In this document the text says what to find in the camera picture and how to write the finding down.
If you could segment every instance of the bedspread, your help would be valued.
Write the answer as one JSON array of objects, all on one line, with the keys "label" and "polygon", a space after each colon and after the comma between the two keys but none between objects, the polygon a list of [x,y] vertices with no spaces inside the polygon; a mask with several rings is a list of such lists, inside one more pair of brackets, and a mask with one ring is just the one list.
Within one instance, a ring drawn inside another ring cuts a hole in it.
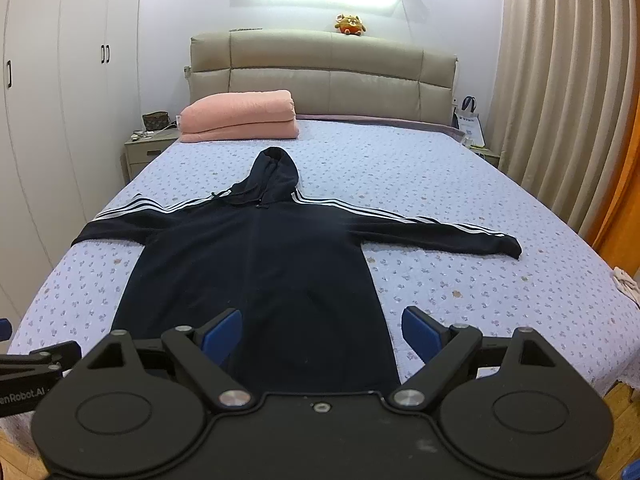
[{"label": "bedspread", "polygon": [[[473,256],[364,244],[402,380],[422,365],[400,322],[414,304],[444,325],[485,335],[535,327],[601,394],[622,378],[640,386],[640,312],[610,269],[544,205],[444,134],[390,126],[300,121],[293,140],[177,142],[109,204],[140,193],[163,205],[242,180],[260,150],[281,146],[305,196],[335,197],[409,216],[468,222],[515,236],[523,253]],[[111,321],[142,247],[117,240],[72,247],[28,309],[10,352],[75,339],[87,352]]]}]

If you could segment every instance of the plush toy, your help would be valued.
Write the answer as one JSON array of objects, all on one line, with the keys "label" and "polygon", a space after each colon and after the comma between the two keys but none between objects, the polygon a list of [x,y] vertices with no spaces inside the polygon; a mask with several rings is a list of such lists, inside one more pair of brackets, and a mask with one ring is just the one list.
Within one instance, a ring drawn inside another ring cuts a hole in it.
[{"label": "plush toy", "polygon": [[363,32],[367,31],[358,16],[345,16],[344,14],[338,14],[335,21],[338,22],[335,24],[335,28],[339,28],[340,32],[343,34],[355,34],[356,36],[359,36]]}]

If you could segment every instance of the wall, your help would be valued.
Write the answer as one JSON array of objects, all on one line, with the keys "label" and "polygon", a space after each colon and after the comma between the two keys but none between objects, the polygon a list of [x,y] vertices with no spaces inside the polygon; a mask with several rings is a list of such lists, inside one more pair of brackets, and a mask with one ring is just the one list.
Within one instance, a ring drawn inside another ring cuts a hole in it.
[{"label": "wall", "polygon": [[180,113],[189,104],[183,67],[190,37],[240,27],[334,29],[335,16],[357,13],[367,35],[414,42],[460,60],[456,97],[476,97],[481,120],[494,88],[503,0],[140,0],[138,63],[142,112]]}]

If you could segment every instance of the bed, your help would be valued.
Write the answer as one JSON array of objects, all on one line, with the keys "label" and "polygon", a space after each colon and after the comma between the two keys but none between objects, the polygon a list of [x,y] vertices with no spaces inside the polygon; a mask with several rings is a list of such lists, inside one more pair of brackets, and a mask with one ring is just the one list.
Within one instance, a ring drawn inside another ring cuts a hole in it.
[{"label": "bed", "polygon": [[[290,89],[296,110],[306,116],[376,115],[419,121],[421,131],[404,123],[301,120],[294,140],[177,142],[109,208],[136,194],[162,205],[207,196],[242,180],[258,152],[281,146],[300,171],[305,196],[479,224],[520,242],[519,260],[363,245],[401,380],[422,365],[400,329],[402,310],[414,304],[444,325],[466,322],[485,335],[510,336],[518,326],[533,326],[600,394],[618,379],[640,386],[640,312],[617,291],[609,267],[551,211],[447,135],[455,57],[371,38],[336,40],[342,37],[330,33],[236,34],[193,39],[186,71],[192,100],[207,92],[280,87]],[[318,40],[323,34],[330,37]],[[320,52],[340,52],[338,59],[323,60],[315,50],[319,41],[325,42]],[[10,352],[69,339],[87,352],[110,330],[142,249],[117,240],[73,246],[28,309]],[[2,424],[33,449],[27,415]]]}]

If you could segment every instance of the upholstered headboard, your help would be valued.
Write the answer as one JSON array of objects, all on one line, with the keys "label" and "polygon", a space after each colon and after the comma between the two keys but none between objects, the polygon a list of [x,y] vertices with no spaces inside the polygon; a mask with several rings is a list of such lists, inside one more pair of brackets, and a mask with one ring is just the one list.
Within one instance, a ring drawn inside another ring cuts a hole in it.
[{"label": "upholstered headboard", "polygon": [[287,89],[296,112],[450,124],[456,57],[379,38],[241,30],[191,38],[191,102]]}]

